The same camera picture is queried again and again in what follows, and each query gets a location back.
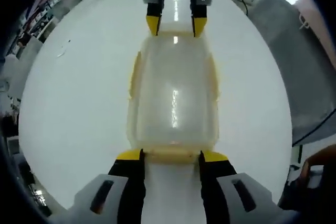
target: person's hand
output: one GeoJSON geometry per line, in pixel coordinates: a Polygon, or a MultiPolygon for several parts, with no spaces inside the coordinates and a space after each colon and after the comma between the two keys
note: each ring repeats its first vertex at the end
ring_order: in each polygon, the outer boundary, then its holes
{"type": "Polygon", "coordinates": [[[297,179],[298,186],[306,187],[309,180],[310,165],[308,161],[305,161],[300,176],[297,179]]]}

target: gray chair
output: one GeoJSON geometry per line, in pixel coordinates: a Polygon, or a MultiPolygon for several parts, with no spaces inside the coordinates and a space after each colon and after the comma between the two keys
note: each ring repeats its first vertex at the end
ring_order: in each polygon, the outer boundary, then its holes
{"type": "Polygon", "coordinates": [[[299,29],[299,14],[285,0],[260,0],[249,11],[286,86],[293,145],[336,134],[336,70],[313,31],[299,29]]]}

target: plastic container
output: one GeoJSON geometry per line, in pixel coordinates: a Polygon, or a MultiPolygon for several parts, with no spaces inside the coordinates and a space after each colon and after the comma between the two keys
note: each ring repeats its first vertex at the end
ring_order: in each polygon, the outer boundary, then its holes
{"type": "Polygon", "coordinates": [[[130,96],[132,147],[185,154],[216,143],[218,85],[204,37],[181,32],[148,37],[134,64],[130,96]]]}

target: white table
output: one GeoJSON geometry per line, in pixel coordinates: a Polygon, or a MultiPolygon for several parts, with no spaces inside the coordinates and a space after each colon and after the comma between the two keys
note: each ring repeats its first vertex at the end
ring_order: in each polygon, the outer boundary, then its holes
{"type": "MultiPolygon", "coordinates": [[[[20,145],[34,174],[65,208],[130,148],[128,89],[148,35],[145,13],[142,0],[84,0],[50,34],[31,69],[20,145]]],[[[230,0],[213,0],[205,33],[220,79],[214,150],[268,188],[277,202],[292,142],[279,69],[257,29],[230,0]]],[[[205,223],[192,166],[148,165],[146,171],[144,223],[205,223]]]]}

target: desk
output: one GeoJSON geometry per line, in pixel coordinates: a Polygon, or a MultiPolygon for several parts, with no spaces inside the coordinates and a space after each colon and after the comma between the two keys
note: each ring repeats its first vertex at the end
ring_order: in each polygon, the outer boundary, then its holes
{"type": "MultiPolygon", "coordinates": [[[[128,89],[135,57],[149,34],[145,14],[142,0],[84,0],[50,34],[30,71],[20,111],[20,146],[39,181],[65,208],[130,148],[128,89]]],[[[268,188],[277,202],[292,141],[277,64],[231,0],[213,0],[205,32],[221,92],[214,150],[226,154],[237,172],[268,188]]],[[[205,223],[192,166],[148,165],[146,171],[144,223],[158,223],[160,217],[161,223],[190,218],[205,223]]]]}

